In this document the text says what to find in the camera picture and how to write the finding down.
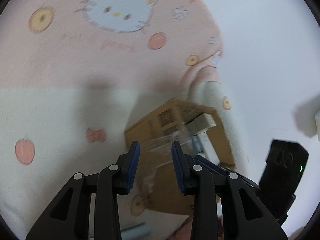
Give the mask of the light blue lucky case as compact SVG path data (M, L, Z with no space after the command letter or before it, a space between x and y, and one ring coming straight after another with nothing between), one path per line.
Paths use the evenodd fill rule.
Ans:
M151 227L146 223L136 224L121 230L122 240L145 239L152 233Z

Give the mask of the blue white booklet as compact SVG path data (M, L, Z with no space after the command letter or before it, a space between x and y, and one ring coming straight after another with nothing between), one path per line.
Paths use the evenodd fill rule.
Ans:
M206 132L192 136L193 145L197 155L200 155L215 165L219 165L220 160Z

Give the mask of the white green carton box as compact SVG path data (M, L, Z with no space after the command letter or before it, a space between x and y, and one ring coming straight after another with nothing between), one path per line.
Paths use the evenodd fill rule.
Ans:
M186 124L186 128L191 136L197 135L199 133L207 132L212 127L216 126L216 122L212 115L203 113L196 117L194 120Z

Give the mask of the pink cartoon bed sheet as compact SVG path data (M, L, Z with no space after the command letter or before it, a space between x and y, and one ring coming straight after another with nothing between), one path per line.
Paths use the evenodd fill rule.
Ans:
M25 239L76 172L127 149L124 131L171 98L216 109L236 170L244 146L202 0L10 0L1 13L1 215Z

